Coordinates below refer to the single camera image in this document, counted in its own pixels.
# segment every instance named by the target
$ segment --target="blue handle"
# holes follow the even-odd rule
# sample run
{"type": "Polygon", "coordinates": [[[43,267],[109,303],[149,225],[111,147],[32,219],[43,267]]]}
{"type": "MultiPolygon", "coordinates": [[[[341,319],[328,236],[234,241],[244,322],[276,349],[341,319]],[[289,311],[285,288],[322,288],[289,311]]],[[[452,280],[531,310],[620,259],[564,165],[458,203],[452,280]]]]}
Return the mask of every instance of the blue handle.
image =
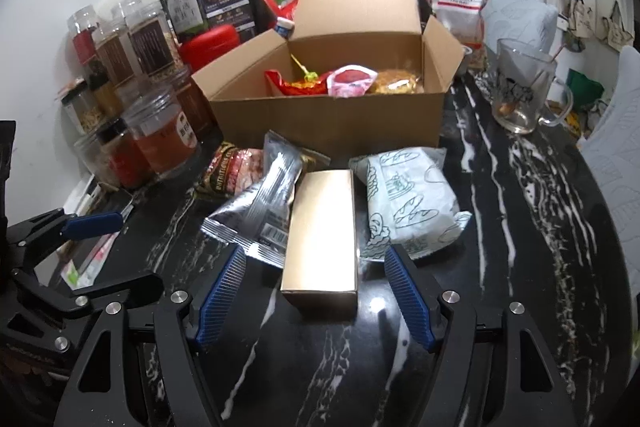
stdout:
{"type": "Polygon", "coordinates": [[[62,229],[62,236],[70,241],[82,241],[90,237],[119,232],[123,225],[124,219],[119,212],[75,217],[66,222],[65,228],[62,229]]]}

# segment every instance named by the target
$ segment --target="kitchen counter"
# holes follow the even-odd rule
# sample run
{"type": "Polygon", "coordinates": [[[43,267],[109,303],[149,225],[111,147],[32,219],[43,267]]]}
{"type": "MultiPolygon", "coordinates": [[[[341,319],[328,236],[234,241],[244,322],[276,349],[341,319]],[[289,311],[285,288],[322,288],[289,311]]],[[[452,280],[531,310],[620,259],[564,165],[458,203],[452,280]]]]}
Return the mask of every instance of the kitchen counter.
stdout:
{"type": "MultiPolygon", "coordinates": [[[[220,245],[199,228],[221,201],[196,198],[193,183],[219,142],[210,138],[179,178],[138,197],[98,282],[148,268],[174,291],[211,265],[220,245]]],[[[560,128],[508,134],[470,80],[447,96],[440,143],[447,180],[474,217],[458,241],[417,266],[475,304],[523,303],[578,425],[596,425],[626,386],[631,323],[622,251],[587,165],[560,128]]],[[[360,182],[356,206],[365,229],[360,182]]],[[[349,322],[303,318],[279,293],[280,275],[248,258],[222,336],[201,357],[225,425],[407,425],[434,357],[412,341],[382,264],[361,263],[358,315],[349,322]]],[[[157,357],[152,346],[147,352],[157,413],[166,416],[157,357]]],[[[470,386],[460,425],[474,425],[479,402],[470,386]]]]}

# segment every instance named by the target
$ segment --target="plastic jar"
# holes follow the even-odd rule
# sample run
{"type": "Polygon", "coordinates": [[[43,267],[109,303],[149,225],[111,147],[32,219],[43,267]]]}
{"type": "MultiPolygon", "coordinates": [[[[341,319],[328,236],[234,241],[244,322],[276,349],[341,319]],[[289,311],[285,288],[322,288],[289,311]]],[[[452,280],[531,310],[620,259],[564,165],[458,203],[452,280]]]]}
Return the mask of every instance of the plastic jar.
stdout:
{"type": "Polygon", "coordinates": [[[131,15],[140,8],[142,8],[142,0],[122,0],[111,8],[111,17],[113,19],[124,19],[124,17],[131,15]]]}
{"type": "Polygon", "coordinates": [[[129,29],[122,17],[104,23],[93,32],[95,52],[115,87],[142,74],[133,51],[129,29]]]}
{"type": "Polygon", "coordinates": [[[104,114],[84,80],[80,80],[75,87],[69,89],[61,102],[81,134],[91,132],[104,120],[104,114]]]}
{"type": "Polygon", "coordinates": [[[102,151],[102,146],[94,132],[74,143],[74,149],[84,166],[99,182],[120,187],[120,180],[109,166],[109,155],[102,151]]]}
{"type": "Polygon", "coordinates": [[[109,166],[125,188],[142,187],[154,176],[122,118],[103,124],[96,132],[109,166]]]}
{"type": "Polygon", "coordinates": [[[94,40],[92,33],[100,25],[100,19],[95,13],[94,7],[89,5],[78,10],[66,21],[69,34],[78,55],[78,60],[83,66],[95,57],[94,40]]]}
{"type": "Polygon", "coordinates": [[[161,81],[182,66],[160,1],[142,7],[125,20],[142,71],[152,82],[161,81]]]}
{"type": "Polygon", "coordinates": [[[187,116],[193,132],[198,139],[202,139],[213,129],[212,112],[202,90],[191,78],[191,72],[186,66],[176,71],[168,81],[174,88],[178,103],[187,116]]]}
{"type": "Polygon", "coordinates": [[[164,0],[164,4],[180,44],[209,29],[201,0],[164,0]]]}
{"type": "Polygon", "coordinates": [[[145,96],[152,89],[151,81],[146,74],[136,76],[130,80],[125,80],[118,87],[116,93],[122,105],[130,107],[137,99],[145,96]]]}
{"type": "Polygon", "coordinates": [[[196,135],[170,87],[148,93],[122,117],[157,174],[174,171],[196,151],[196,135]]]}
{"type": "Polygon", "coordinates": [[[102,112],[110,117],[120,116],[122,102],[118,98],[116,88],[109,79],[107,69],[97,57],[84,65],[84,74],[89,89],[94,94],[102,112]]]}

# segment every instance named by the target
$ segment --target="white pillow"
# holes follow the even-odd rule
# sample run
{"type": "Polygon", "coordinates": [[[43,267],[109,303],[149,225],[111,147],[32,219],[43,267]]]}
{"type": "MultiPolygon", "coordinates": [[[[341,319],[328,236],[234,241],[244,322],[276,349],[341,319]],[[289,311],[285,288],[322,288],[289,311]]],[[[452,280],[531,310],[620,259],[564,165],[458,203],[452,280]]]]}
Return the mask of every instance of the white pillow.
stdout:
{"type": "Polygon", "coordinates": [[[484,44],[494,53],[499,39],[515,39],[548,53],[556,36],[558,9],[540,0],[488,0],[482,18],[484,44]]]}

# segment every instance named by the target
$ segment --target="red sauce jar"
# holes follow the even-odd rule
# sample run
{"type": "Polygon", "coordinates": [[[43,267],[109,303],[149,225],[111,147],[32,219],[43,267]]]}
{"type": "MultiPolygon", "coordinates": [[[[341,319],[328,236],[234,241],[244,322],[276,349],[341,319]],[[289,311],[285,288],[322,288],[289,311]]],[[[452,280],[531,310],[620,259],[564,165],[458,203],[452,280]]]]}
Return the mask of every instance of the red sauce jar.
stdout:
{"type": "Polygon", "coordinates": [[[125,188],[139,188],[154,177],[149,162],[122,118],[110,121],[96,132],[109,166],[125,188]]]}
{"type": "Polygon", "coordinates": [[[157,174],[177,171],[196,152],[198,139],[170,87],[139,98],[122,117],[157,174]]]}

